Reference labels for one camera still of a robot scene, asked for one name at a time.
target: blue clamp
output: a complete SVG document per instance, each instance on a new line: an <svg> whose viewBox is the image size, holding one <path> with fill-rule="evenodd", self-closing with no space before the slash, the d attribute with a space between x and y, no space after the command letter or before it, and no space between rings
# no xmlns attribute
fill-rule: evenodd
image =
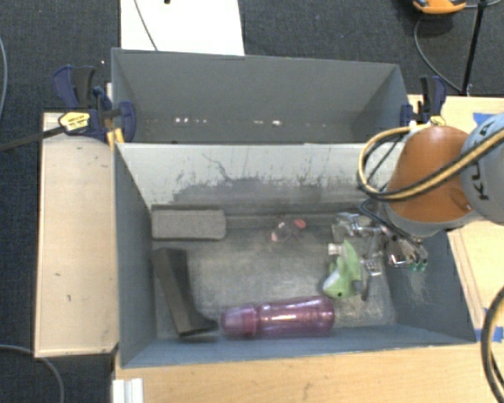
<svg viewBox="0 0 504 403"><path fill-rule="evenodd" d="M438 76L422 76L420 83L423 101L418 101L417 113L413 111L409 103L402 106L400 114L400 126L402 127L409 125L412 120L419 124L428 123L431 117L440 115L446 102L446 84Z"/></svg>
<svg viewBox="0 0 504 403"><path fill-rule="evenodd" d="M106 142L107 133L117 124L123 131L125 142L131 142L136 131L133 103L122 101L118 104L118 108L113 109L112 101L105 91L100 86L92 88L94 75L94 67L75 68L72 65L65 65L52 76L55 94L63 101L66 109L82 110L84 115L81 123L76 121L76 125L70 124L67 128L64 127L65 133L88 136Z"/></svg>

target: gray foam block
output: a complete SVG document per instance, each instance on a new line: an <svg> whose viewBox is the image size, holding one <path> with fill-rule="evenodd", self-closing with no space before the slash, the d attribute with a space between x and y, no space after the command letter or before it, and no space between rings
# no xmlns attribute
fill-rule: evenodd
<svg viewBox="0 0 504 403"><path fill-rule="evenodd" d="M226 236L226 216L218 209L154 208L151 236L162 240L220 240Z"/></svg>

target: green object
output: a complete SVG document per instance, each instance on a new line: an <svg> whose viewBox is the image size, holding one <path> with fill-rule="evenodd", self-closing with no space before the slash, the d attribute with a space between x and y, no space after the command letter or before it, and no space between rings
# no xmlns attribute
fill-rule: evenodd
<svg viewBox="0 0 504 403"><path fill-rule="evenodd" d="M357 294L354 283L361 283L360 258L353 245L344 241L344 254L330 265L330 276L323 284L323 292L333 299L351 297Z"/></svg>

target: gray carpet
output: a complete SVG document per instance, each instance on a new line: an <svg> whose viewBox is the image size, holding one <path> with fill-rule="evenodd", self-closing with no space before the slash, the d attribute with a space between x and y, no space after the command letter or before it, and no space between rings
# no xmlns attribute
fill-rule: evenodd
<svg viewBox="0 0 504 403"><path fill-rule="evenodd" d="M119 0L0 0L8 52L8 97L0 142L39 129L42 111L59 107L50 84L64 64L94 65L110 79L109 53L119 45ZM419 93L430 71L418 57L418 19L402 0L239 0L247 54L397 63L407 90ZM422 25L428 58L460 85L475 11ZM504 96L504 2L483 18L471 93ZM0 90L2 63L0 57ZM37 144L0 155L0 343L32 346L38 218ZM108 400L108 356L56 360L66 401ZM30 359L0 353L0 401L57 401L52 376Z"/></svg>

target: pink plastic bottle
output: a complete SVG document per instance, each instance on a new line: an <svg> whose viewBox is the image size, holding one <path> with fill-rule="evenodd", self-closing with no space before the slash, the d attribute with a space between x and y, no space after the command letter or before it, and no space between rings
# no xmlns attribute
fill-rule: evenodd
<svg viewBox="0 0 504 403"><path fill-rule="evenodd" d="M224 332L233 337L321 334L332 328L334 308L326 296L300 297L232 307L220 322Z"/></svg>

